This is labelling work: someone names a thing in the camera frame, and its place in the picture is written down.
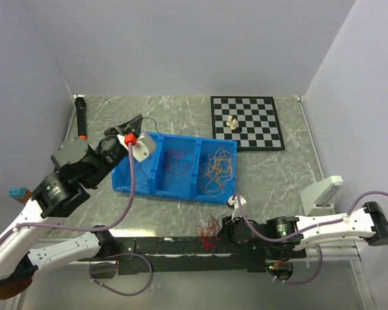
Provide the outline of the blue three-compartment plastic bin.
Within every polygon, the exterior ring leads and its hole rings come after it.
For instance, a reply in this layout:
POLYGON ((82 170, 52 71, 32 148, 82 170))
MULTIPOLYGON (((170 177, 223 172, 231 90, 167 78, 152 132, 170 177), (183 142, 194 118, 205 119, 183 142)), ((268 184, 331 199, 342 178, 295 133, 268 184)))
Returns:
POLYGON ((172 134, 149 134, 156 151, 135 161, 136 194, 225 204, 235 192, 237 143, 172 134))

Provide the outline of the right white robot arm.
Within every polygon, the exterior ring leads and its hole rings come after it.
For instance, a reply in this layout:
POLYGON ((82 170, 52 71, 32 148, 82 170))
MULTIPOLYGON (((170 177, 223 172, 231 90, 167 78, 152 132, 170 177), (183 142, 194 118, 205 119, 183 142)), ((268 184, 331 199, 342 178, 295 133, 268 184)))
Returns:
POLYGON ((225 217, 217 236, 231 246, 248 246, 267 256, 286 258, 307 247, 337 241, 388 245, 388 221, 379 204, 369 201, 350 214, 280 216, 262 224, 225 217))

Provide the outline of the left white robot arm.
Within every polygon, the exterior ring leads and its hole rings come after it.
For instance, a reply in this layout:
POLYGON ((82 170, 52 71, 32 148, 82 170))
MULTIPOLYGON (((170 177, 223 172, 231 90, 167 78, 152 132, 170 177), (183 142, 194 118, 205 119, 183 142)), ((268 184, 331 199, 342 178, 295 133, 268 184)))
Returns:
POLYGON ((155 150, 155 142, 141 132, 143 116, 104 132, 96 148, 81 136, 65 140, 52 155, 56 170, 33 190, 23 210, 0 235, 0 300, 15 297, 49 271, 76 260, 111 260, 116 241, 110 229, 129 212, 136 191, 131 168, 131 194, 122 215, 110 225, 64 226, 98 184, 125 158, 133 164, 155 150))

